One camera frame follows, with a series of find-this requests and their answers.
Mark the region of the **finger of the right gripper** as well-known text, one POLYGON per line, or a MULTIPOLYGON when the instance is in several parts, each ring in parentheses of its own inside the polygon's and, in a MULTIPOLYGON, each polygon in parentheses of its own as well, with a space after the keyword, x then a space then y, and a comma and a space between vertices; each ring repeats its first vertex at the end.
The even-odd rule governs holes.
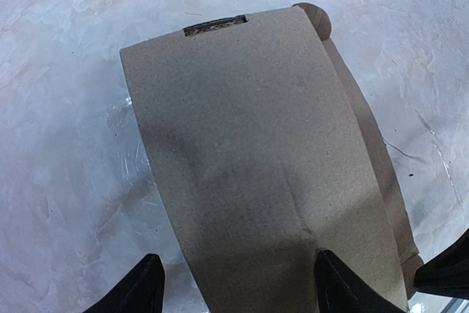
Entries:
POLYGON ((468 300, 468 230, 445 251, 421 266, 414 278, 418 292, 468 300))

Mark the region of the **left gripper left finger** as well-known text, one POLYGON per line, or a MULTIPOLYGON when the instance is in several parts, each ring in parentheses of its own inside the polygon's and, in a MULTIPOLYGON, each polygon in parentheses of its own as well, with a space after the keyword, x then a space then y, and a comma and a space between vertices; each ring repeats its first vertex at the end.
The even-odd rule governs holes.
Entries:
POLYGON ((157 254, 146 254, 106 295, 84 313, 159 313, 165 272, 157 254))

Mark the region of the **brown cardboard paper box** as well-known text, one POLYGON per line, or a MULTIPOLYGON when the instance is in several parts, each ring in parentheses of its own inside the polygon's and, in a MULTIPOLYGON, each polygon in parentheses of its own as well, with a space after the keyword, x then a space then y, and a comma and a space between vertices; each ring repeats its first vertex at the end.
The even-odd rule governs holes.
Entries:
POLYGON ((123 48, 142 142, 210 312, 317 312, 332 251, 398 312, 418 255, 373 114, 309 3, 123 48))

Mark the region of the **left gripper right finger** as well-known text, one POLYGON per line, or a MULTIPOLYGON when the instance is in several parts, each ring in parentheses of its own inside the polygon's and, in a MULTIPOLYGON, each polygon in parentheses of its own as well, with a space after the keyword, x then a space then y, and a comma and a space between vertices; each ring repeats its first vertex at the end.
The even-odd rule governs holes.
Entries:
POLYGON ((332 251, 321 249, 314 264, 321 313, 381 313, 402 310, 376 293, 332 251))

